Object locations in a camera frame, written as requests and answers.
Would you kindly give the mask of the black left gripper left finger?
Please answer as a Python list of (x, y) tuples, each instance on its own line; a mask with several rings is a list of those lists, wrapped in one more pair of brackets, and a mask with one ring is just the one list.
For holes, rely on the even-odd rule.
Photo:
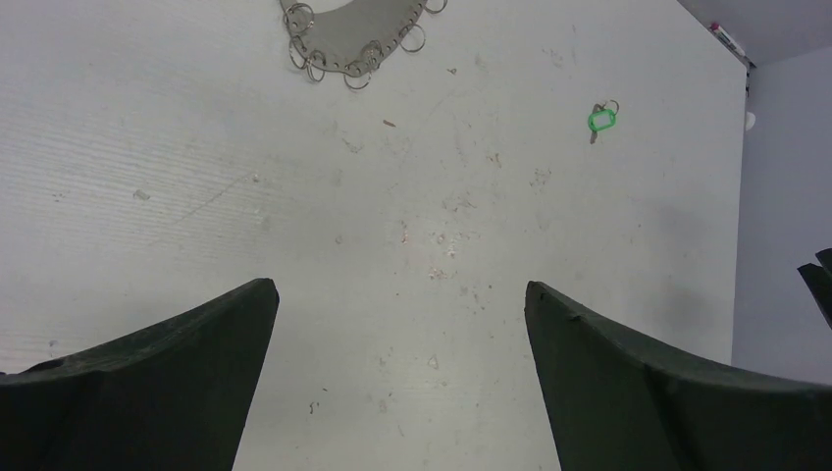
[(255, 279), (1, 378), (5, 470), (230, 470), (279, 308)]

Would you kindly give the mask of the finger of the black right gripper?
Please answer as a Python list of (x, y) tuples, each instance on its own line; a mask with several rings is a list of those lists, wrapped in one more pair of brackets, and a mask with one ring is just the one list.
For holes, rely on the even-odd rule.
[(832, 328), (831, 310), (831, 249), (827, 248), (815, 254), (819, 264), (804, 264), (798, 272), (806, 283), (818, 309), (829, 328)]

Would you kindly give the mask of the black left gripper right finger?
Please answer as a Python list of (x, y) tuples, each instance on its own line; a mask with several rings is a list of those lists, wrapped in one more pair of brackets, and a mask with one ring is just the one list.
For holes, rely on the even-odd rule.
[(564, 470), (827, 470), (831, 389), (735, 368), (540, 282), (525, 320)]

